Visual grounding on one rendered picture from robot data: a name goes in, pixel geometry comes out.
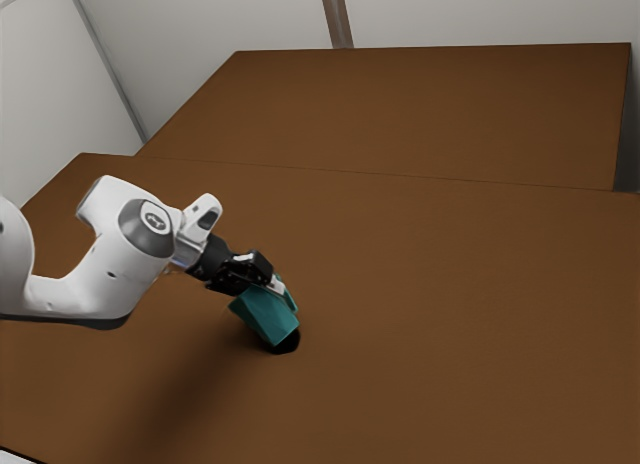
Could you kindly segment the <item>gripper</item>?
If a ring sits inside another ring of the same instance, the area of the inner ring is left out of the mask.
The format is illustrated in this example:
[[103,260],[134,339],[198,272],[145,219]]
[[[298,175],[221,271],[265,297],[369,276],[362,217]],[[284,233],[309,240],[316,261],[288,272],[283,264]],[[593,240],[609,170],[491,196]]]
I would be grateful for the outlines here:
[[[250,255],[245,261],[237,257]],[[228,244],[215,234],[207,238],[205,248],[186,273],[202,281],[215,292],[244,292],[251,284],[284,295],[286,285],[276,275],[271,262],[258,250],[233,252]]]

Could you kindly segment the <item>teal faceted mug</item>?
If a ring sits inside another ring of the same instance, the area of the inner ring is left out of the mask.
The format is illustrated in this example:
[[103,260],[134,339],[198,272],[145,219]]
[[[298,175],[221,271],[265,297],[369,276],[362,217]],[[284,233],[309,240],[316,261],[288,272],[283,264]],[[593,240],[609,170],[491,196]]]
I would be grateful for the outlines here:
[[251,286],[233,299],[229,310],[271,346],[281,344],[298,330],[298,307],[287,289],[279,294]]

